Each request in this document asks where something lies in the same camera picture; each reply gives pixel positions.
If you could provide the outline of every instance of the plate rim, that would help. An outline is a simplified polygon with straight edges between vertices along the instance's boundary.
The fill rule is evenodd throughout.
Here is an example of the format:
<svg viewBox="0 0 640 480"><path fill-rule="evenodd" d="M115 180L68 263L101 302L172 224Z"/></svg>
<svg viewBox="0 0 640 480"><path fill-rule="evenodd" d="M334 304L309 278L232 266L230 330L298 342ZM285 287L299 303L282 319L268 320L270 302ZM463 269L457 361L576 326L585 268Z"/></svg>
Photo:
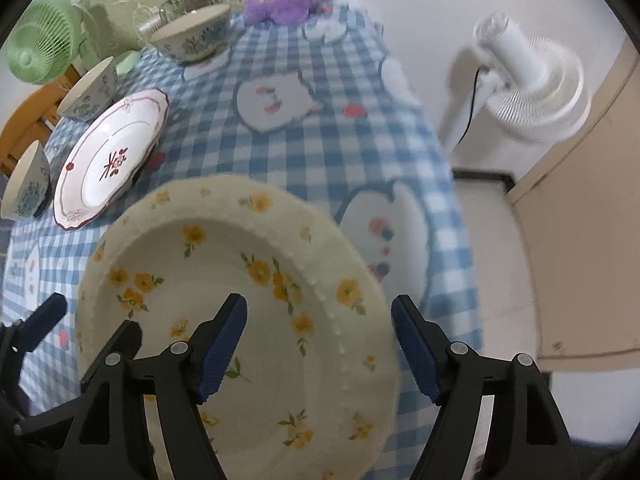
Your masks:
<svg viewBox="0 0 640 480"><path fill-rule="evenodd" d="M141 94L145 94L146 92L149 92L149 91L160 92L164 96L164 100L166 102L166 108L164 109L164 117L162 118L162 122L161 122L160 126L157 128L157 131L156 131L155 135L151 138L151 140L149 142L149 146L145 151L145 155L140 159L139 163L137 163L132 168L132 170L129 172L127 178L122 182L122 184L120 184L120 186L118 186L111 193L109 193L108 197L105 199L105 202L101 206L98 206L95 209L95 211L94 211L94 213L92 214L91 217L83 220L78 225L75 225L75 222L71 222L71 221L67 221L66 225L63 225L65 220L64 219L58 219L58 206L56 204L57 204L57 200L60 200L60 202L62 201L62 187L64 186L64 182L62 181L62 174L65 171L66 165L70 162L69 159L74 154L76 146L79 145L81 142L87 140L88 137L91 136L92 133L94 133L96 128L98 126L100 126L100 124L102 124L102 121L106 118L106 117L103 117L103 116L106 116L108 114L113 114L117 110L122 108L122 105L123 105L125 100L131 99L131 98L135 98L135 97L140 96ZM87 130L84 132L84 134L82 134L82 137L80 137L80 139L78 139L78 142L75 143L75 145L72 148L71 152L67 155L67 157L66 157L66 159L65 159L65 161L64 161L64 163L62 165L62 169L60 171L60 176L58 177L58 182L56 183L56 192L54 193L54 199L53 199L53 203L54 203L53 204L54 205L54 207L53 207L53 219L54 219L54 222L56 223L56 225L58 227L60 227L61 229L65 230L67 232L76 231L76 230L84 227L85 225L93 222L96 218L98 218L98 216L100 216L102 213L104 213L105 209L107 209L110 206L111 202L113 201L113 197L116 196L119 192L121 192L122 189L129 183L131 177L133 175L135 175L136 172L139 171L142 168L142 166L144 166L148 156L151 154L151 152L155 148L156 144L158 143L159 136L162 134L162 131L164 130L164 127L166 126L166 123L167 123L168 117L169 117L169 108L170 108L170 106L171 106L171 103L169 101L169 96L166 94L166 92L164 92L162 89L160 89L158 87L146 88L146 89L141 90L139 92L135 92L135 93L133 93L131 95L127 95L127 96L123 97L122 99L120 99L119 101L117 101L116 103L114 103L111 107L109 107L107 110L105 110L91 124L91 126L89 126L87 128Z"/></svg>

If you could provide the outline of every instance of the wooden chair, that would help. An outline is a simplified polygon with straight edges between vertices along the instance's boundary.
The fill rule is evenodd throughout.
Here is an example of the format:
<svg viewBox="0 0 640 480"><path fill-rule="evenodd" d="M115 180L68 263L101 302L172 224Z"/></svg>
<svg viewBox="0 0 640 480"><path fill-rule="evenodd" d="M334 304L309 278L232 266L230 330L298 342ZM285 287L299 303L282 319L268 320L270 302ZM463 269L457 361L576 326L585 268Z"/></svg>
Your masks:
<svg viewBox="0 0 640 480"><path fill-rule="evenodd" d="M43 145L58 124L58 105L80 80L72 66L55 82L31 94L9 118L0 134L0 172L10 176L18 160L34 140Z"/></svg>

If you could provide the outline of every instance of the tablecloth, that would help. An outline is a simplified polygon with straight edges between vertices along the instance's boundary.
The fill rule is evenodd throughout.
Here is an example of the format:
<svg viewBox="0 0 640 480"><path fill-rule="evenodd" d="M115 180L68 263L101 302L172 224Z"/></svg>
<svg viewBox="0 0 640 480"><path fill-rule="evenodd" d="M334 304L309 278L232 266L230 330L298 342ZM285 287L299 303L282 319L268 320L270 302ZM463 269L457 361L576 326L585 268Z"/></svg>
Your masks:
<svg viewBox="0 0 640 480"><path fill-rule="evenodd" d="M80 230L57 227L49 206L12 231L2 322L27 317L53 292L68 300L65 319L25 359L21 385L36 412L79 394L76 293L98 240L128 206L175 179L240 173L323 208L389 298L407 286L450 338L480 347L471 251L450 168L400 64L365 14L333 4L303 27L245 30L234 20L231 47L186 68L144 49L118 98L152 87L168 95L169 119L133 188ZM257 95L251 99L273 98L264 117L245 110L238 97L245 89ZM304 95L305 110L288 110L287 98L278 97L292 93ZM87 127L70 120L56 127L46 145L54 180ZM407 281L411 272L415 279ZM437 413L400 357L397 426L367 478L408 478Z"/></svg>

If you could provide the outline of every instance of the blue checkered tablecloth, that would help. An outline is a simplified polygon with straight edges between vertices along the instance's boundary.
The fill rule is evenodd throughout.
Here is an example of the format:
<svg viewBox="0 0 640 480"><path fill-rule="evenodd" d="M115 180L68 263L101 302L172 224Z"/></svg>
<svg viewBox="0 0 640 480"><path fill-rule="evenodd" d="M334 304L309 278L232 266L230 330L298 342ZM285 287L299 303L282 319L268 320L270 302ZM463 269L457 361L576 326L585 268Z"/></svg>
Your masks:
<svg viewBox="0 0 640 480"><path fill-rule="evenodd" d="M15 224L2 284L2 322L30 314L25 266L36 243L38 301L53 292L68 299L65 319L25 359L21 384L36 411L79 393L73 342L76 292L102 234L127 207L161 184L216 173L245 174L280 186L337 219L344 201L357 190L402 181L424 207L430 229L428 287L420 309L450 337L480 347L470 247L438 140L420 108L399 104L385 89L380 67L390 53L367 17L338 4L323 7L322 13L323 20L337 27L315 40L308 34L313 23L307 31L273 24L243 30L235 20L238 36L228 61L209 72L188 72L155 50L143 50L142 60L120 81L118 98L151 87L168 95L168 123L154 152L164 154L164 162L146 168L130 191L78 231L57 227L52 206L41 218ZM298 72L324 109L270 133L252 131L238 116L234 100L239 84L281 72ZM55 178L86 128L63 120L52 134L46 153ZM401 365L397 427L368 478L408 478L437 414L418 392L404 358Z"/></svg>

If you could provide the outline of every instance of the beige door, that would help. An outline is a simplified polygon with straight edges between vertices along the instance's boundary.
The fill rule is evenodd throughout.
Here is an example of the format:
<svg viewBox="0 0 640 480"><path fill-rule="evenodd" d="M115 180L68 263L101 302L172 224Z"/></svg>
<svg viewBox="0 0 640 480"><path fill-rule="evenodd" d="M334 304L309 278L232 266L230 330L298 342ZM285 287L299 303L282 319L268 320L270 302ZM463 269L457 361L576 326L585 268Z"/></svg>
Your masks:
<svg viewBox="0 0 640 480"><path fill-rule="evenodd" d="M516 200L538 300L541 367L640 367L640 68Z"/></svg>

